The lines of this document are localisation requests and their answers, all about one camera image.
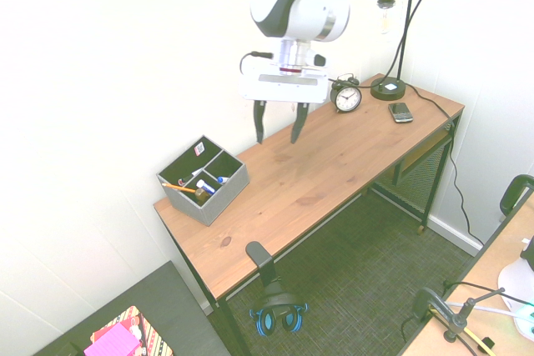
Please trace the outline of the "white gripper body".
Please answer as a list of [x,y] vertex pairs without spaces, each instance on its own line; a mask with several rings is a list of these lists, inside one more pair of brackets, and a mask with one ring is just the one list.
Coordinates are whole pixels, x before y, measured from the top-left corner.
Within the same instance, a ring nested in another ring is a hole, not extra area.
[[322,103],[328,95],[328,77],[313,68],[300,73],[281,72],[276,65],[251,68],[239,80],[239,94],[249,100]]

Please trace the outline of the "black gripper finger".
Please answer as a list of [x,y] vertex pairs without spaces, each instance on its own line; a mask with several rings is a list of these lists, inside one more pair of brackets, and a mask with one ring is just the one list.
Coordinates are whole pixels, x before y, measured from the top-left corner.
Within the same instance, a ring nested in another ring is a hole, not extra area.
[[298,103],[296,109],[296,119],[291,129],[290,142],[295,144],[300,136],[301,130],[305,125],[308,116],[310,104]]
[[264,111],[265,111],[266,101],[263,100],[254,100],[254,127],[256,132],[256,141],[261,144],[264,140]]

